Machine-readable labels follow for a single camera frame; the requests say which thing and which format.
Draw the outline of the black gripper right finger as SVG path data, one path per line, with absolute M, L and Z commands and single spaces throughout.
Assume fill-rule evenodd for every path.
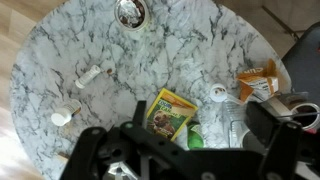
M 270 144 L 281 122 L 257 102 L 249 102 L 245 124 L 261 144 Z

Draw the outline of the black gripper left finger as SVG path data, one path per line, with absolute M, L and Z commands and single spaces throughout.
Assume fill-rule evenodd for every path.
M 133 121 L 140 126 L 143 125 L 146 105 L 147 105 L 146 101 L 138 101 L 137 102 L 137 106 L 136 106 L 135 113 L 133 116 Z

